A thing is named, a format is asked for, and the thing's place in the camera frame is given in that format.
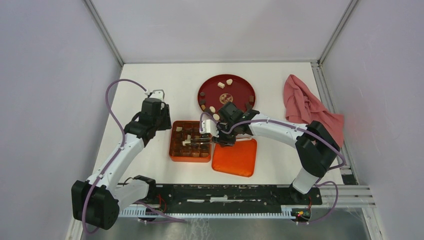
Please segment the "metal tongs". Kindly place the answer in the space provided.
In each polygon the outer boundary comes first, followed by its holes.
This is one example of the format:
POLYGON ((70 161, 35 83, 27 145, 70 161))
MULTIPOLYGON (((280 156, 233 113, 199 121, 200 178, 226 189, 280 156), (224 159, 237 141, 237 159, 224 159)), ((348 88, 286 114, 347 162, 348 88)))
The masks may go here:
POLYGON ((235 139, 218 139, 217 137, 202 137, 202 138, 191 138, 183 141, 190 141, 190 145, 211 145, 218 144, 222 146, 233 146, 236 142, 250 141, 252 137, 236 137, 235 139))

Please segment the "white square chocolate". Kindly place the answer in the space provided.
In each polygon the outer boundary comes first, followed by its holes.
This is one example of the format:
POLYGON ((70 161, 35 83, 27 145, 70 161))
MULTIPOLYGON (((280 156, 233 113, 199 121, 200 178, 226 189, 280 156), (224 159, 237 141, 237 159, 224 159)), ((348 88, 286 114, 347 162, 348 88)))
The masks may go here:
POLYGON ((224 83, 222 83, 222 82, 218 82, 217 86, 219 88, 223 89, 223 88, 225 88, 226 85, 224 83))

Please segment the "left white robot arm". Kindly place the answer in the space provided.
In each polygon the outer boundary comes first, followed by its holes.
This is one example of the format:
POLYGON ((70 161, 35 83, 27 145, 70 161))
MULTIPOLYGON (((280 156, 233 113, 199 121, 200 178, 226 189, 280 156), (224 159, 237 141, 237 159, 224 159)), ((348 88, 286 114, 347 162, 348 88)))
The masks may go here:
POLYGON ((122 210, 142 200, 157 198, 155 180, 137 176, 130 183, 118 183, 135 157, 158 131, 171 129, 169 105, 163 97, 147 97, 138 112, 123 129, 123 140, 114 153, 86 181, 77 180, 71 187, 74 219, 100 229, 110 229, 122 210))

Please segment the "round red tray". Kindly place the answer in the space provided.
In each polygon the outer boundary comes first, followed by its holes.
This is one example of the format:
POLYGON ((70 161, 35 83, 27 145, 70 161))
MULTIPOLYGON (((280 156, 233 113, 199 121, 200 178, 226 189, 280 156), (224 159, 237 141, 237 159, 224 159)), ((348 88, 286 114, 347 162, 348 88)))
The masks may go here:
POLYGON ((243 77, 234 74, 219 74, 207 79, 199 88, 197 102, 201 111, 211 115, 217 114, 218 110, 226 103, 233 103, 242 112, 252 109, 256 104, 256 92, 253 86, 243 77), (226 81, 232 79, 232 85, 226 81), (225 84, 225 88, 218 87, 218 82, 225 84))

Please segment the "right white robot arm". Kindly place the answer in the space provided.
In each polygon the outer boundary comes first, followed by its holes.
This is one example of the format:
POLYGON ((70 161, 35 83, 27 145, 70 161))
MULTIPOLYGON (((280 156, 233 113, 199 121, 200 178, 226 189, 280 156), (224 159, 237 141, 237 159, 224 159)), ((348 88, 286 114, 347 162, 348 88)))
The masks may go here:
POLYGON ((296 149, 301 169, 291 183, 289 199, 302 204, 309 191, 325 174, 335 169, 336 158, 344 159, 340 147, 319 121, 292 123, 268 117, 258 110, 242 111, 228 102, 218 110, 220 120, 201 119, 200 133, 210 134, 213 143, 232 147, 239 135, 265 137, 296 149))

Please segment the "orange chocolate box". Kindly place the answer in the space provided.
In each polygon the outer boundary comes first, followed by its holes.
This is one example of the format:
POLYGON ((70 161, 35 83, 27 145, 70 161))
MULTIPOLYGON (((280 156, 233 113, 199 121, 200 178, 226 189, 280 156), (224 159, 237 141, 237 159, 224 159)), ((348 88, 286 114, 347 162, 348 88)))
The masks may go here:
POLYGON ((200 134, 199 121, 176 120, 171 128, 169 157, 174 162, 208 163, 212 158, 211 144, 183 146, 182 141, 210 137, 208 134, 200 134), (177 132, 177 127, 182 127, 182 131, 177 132))

